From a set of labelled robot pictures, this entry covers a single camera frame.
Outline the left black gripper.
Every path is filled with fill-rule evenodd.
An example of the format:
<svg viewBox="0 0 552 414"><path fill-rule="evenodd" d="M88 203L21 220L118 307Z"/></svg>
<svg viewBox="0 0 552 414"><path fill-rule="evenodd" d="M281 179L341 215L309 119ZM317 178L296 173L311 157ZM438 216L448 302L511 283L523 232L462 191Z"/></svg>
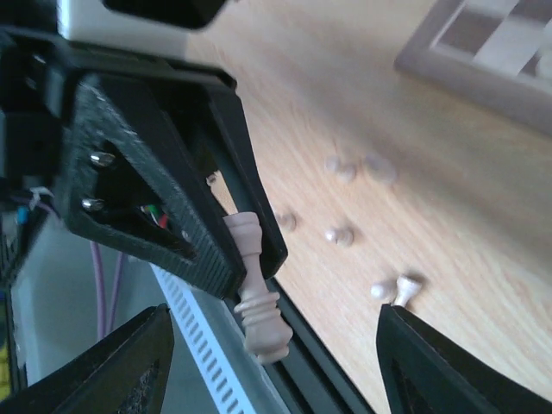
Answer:
<svg viewBox="0 0 552 414"><path fill-rule="evenodd" d="M82 47L60 36L1 27L1 199L32 200L38 188L61 205Z"/></svg>

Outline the light chess bishop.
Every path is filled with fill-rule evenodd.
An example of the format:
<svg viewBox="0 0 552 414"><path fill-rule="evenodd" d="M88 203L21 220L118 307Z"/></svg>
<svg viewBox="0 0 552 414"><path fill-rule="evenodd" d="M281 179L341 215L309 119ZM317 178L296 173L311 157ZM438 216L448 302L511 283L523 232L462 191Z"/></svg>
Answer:
<svg viewBox="0 0 552 414"><path fill-rule="evenodd" d="M284 321L278 307L280 295L270 292L260 266L262 229L253 212L226 216L235 244L241 254L247 274L238 295L240 303L234 313L241 316L244 328L244 348L262 364L272 364L289 354L292 328Z"/></svg>

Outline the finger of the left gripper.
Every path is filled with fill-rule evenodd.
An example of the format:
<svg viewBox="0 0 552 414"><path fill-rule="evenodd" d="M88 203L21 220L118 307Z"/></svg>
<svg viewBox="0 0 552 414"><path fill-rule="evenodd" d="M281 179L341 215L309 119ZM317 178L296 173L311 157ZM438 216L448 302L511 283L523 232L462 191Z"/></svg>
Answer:
<svg viewBox="0 0 552 414"><path fill-rule="evenodd" d="M228 298L245 268L187 147L198 95L186 83L84 76L63 140L62 216L76 235Z"/></svg>
<svg viewBox="0 0 552 414"><path fill-rule="evenodd" d="M77 68L77 232L182 279L246 270L208 177L223 175L262 230L272 277L287 249L255 164L235 80L176 60L93 59Z"/></svg>

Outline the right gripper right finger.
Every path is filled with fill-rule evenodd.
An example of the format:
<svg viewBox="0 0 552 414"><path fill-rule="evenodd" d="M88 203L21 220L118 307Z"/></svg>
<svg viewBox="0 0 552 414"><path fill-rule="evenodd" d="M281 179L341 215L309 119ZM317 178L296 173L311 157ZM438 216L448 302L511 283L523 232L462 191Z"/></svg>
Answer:
<svg viewBox="0 0 552 414"><path fill-rule="evenodd" d="M550 401L401 306L381 306L376 348L392 413L551 412Z"/></svg>

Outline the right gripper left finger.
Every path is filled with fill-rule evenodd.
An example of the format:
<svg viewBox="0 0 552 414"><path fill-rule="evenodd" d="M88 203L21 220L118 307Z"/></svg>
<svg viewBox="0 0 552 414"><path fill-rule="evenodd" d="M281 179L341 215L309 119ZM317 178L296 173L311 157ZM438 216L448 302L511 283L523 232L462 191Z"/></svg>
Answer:
<svg viewBox="0 0 552 414"><path fill-rule="evenodd" d="M173 357L166 304L151 306L79 357L1 403L2 413L160 413Z"/></svg>

